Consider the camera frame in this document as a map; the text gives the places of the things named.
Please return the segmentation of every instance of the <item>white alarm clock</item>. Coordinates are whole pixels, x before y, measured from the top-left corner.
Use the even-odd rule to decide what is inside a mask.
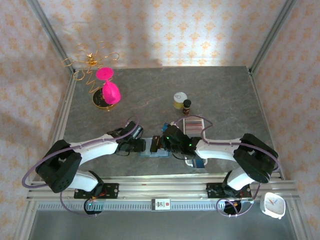
[[[275,219],[281,219],[286,212],[285,200],[272,192],[267,192],[260,200],[261,211]]]

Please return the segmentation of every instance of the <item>wallpaper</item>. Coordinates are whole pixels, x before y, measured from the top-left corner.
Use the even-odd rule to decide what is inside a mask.
[[[251,66],[285,0],[40,0],[69,57],[114,67]]]
[[[297,182],[314,239],[320,232],[319,9],[319,1],[296,2],[255,75],[285,176]]]
[[[70,75],[26,0],[0,1],[0,239],[13,239],[26,171],[49,148]]]

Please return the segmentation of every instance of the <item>black bottle cap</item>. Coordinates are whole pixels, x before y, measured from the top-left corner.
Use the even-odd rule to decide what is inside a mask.
[[[183,101],[184,108],[190,108],[190,106],[191,106],[191,101],[189,99]]]

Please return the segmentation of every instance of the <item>clock face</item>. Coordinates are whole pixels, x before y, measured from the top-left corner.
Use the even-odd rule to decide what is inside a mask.
[[[275,194],[266,194],[264,200],[265,208],[269,211],[282,215],[285,211],[285,202]]]

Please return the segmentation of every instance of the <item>small bottle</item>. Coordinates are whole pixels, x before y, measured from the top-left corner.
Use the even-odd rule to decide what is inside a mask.
[[[189,99],[183,101],[182,113],[188,115],[190,112],[191,101]]]

